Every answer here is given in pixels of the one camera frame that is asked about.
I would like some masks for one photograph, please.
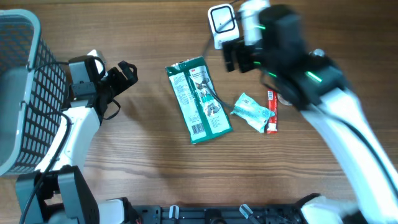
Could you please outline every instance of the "gray plastic basket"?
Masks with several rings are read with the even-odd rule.
[[[0,11],[0,175],[32,172],[57,133],[67,79],[40,37],[39,19],[23,9]]]

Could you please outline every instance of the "wood grain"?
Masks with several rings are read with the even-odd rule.
[[[206,13],[221,2],[136,2],[13,5],[42,23],[59,60],[102,50],[107,67],[138,67],[139,82],[117,100],[91,143],[84,176],[98,200],[128,197],[135,205],[240,205],[294,202],[312,192],[354,199],[343,171],[317,132],[279,105],[279,133],[257,133],[229,116],[232,133],[191,145],[165,66],[201,54],[209,38]],[[352,81],[364,112],[398,164],[398,19],[395,1],[285,0],[303,15],[309,49],[324,49]],[[207,58],[220,97],[243,92],[267,105],[259,72],[226,73],[221,53]],[[108,114],[116,108],[110,106]],[[0,223],[19,215],[15,178],[0,180]]]

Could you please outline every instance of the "red packet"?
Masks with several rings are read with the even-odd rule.
[[[275,113],[275,116],[270,117],[267,126],[267,134],[276,134],[278,130],[276,129],[276,124],[278,121],[278,99],[277,93],[274,90],[268,90],[268,109]]]

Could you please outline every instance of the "crumpled packet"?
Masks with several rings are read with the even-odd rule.
[[[254,129],[260,133],[264,133],[268,119],[275,116],[273,111],[260,106],[245,93],[243,93],[235,103],[234,110],[231,114],[236,114],[245,119],[250,126],[254,127]]]

